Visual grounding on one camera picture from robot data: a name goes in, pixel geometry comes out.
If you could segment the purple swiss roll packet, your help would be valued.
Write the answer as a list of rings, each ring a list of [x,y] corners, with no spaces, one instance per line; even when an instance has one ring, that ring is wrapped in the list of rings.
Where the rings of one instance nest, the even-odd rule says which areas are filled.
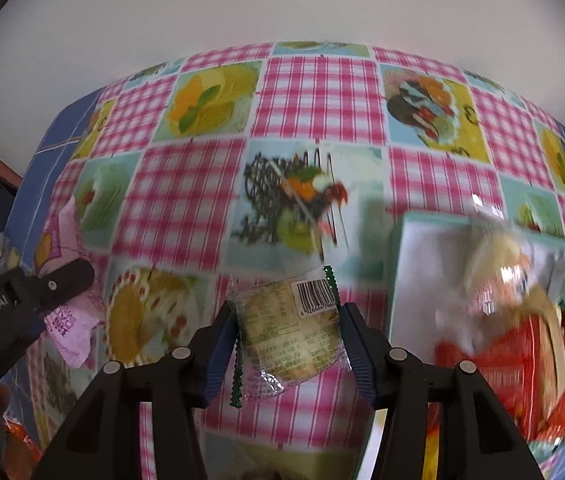
[[[104,320],[100,280],[82,240],[76,200],[70,198],[46,224],[34,256],[36,275],[52,303],[47,333],[69,367],[85,364],[90,338]]]

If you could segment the red Rolet Kiss packet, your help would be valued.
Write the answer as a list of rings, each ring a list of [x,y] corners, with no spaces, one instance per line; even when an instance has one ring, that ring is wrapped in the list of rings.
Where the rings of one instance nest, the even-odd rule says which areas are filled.
[[[553,441],[553,412],[541,407],[539,333],[536,315],[496,339],[470,360],[477,366],[526,441]]]

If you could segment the red white milk biscuit packet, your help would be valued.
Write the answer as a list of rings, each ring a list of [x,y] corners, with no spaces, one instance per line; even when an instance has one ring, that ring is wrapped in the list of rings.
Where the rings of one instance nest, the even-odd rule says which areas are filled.
[[[548,417],[565,393],[565,345],[561,318],[558,307],[539,285],[529,290],[523,307],[526,313],[539,318],[539,390],[541,407]]]

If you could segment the orange snack packet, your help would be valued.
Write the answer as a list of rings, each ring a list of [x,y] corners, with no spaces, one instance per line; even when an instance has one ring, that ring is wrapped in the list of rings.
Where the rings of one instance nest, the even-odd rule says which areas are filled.
[[[490,315],[519,306],[529,288],[532,260],[507,232],[484,234],[465,265],[462,288],[471,314]]]

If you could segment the clear bread packet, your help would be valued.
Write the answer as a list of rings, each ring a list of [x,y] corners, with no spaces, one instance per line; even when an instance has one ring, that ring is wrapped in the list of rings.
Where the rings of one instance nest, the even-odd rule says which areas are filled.
[[[345,358],[341,298],[331,266],[232,289],[236,342],[230,405],[280,396]]]

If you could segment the colourful snack pile on floor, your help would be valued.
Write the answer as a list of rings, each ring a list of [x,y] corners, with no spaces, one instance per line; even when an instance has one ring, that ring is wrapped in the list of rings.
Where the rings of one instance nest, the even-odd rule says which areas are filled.
[[[0,383],[0,464],[9,479],[31,479],[37,460],[30,447],[8,428],[5,414],[9,401],[9,389]]]

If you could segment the white tray with green rim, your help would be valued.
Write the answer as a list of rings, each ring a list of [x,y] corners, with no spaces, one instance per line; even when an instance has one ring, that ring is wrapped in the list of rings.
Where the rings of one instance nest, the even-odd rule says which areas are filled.
[[[361,475],[565,478],[565,240],[409,211],[389,244],[386,329],[340,310],[381,422]]]

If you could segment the blue plaid bed sheet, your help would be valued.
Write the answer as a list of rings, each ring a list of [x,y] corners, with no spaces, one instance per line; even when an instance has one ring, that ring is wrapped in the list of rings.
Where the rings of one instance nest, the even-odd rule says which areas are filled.
[[[89,117],[104,89],[98,89],[61,110],[47,129],[14,199],[5,234],[20,252],[21,266],[31,270],[43,233],[51,194],[64,166],[84,136]]]

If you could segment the pink checkered picture tablecloth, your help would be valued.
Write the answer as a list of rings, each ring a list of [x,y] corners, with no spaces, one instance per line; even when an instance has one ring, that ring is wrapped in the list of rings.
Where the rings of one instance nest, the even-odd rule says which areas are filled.
[[[134,266],[165,270],[190,308],[142,349],[96,326],[77,368],[43,336],[28,352],[28,423],[48,445],[107,356],[173,347],[243,276],[328,262],[386,326],[389,229],[412,209],[466,214],[472,196],[565,238],[565,128],[470,70],[363,44],[266,42],[108,84],[44,229],[76,200],[104,310]]]

